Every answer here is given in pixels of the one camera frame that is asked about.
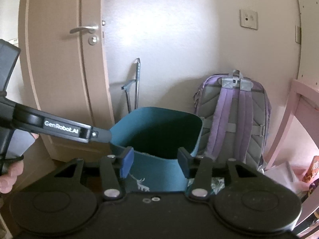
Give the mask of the person left hand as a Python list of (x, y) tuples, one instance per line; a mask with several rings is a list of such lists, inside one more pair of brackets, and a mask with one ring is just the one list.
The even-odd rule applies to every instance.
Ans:
[[(29, 133), (16, 129), (8, 147), (9, 155), (13, 157), (21, 157), (38, 137), (39, 135), (36, 133)], [(7, 167), (7, 172), (1, 175), (2, 194), (11, 192), (12, 187), (17, 181), (17, 177), (23, 173), (23, 168), (23, 160), (13, 162)]]

